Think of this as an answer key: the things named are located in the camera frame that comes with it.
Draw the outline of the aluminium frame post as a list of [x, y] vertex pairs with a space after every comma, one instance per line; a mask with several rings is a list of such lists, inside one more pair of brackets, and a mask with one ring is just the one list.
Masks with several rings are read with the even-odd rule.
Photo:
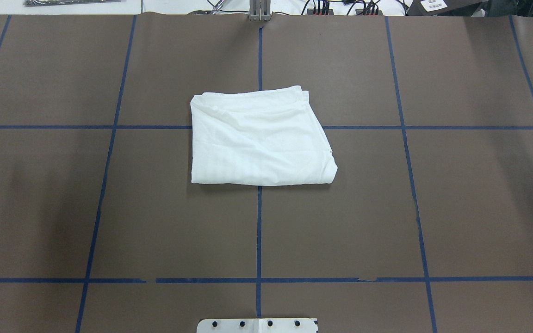
[[250, 21], [270, 21], [272, 18], [270, 0], [250, 0], [249, 1]]

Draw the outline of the lower black orange adapter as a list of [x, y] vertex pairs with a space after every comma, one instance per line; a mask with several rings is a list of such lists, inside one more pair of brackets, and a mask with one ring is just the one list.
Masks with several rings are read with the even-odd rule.
[[357, 16], [379, 16], [378, 0], [362, 0], [363, 7], [361, 11], [356, 11]]

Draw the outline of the black orange adapter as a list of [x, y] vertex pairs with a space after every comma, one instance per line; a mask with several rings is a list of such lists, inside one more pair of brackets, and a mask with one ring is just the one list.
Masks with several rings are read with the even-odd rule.
[[361, 11], [356, 11], [357, 16], [379, 16], [378, 0], [362, 0], [363, 7]]
[[306, 15], [333, 15], [329, 0], [308, 0], [303, 8], [302, 14]]

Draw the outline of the white long-sleeve printed shirt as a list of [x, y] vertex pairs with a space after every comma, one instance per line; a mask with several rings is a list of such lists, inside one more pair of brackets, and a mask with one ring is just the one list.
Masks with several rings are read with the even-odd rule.
[[191, 108], [191, 182], [278, 187], [331, 184], [327, 136], [299, 85], [248, 93], [205, 92]]

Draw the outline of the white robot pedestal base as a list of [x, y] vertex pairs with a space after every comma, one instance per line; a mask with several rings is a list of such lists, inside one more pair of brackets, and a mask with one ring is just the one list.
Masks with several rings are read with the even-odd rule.
[[199, 321], [197, 333], [317, 333], [312, 318], [237, 318]]

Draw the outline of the upper black orange adapter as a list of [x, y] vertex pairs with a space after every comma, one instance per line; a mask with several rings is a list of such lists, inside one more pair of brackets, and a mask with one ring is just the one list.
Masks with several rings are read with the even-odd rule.
[[303, 8], [302, 14], [306, 15], [333, 15], [329, 0], [308, 0]]

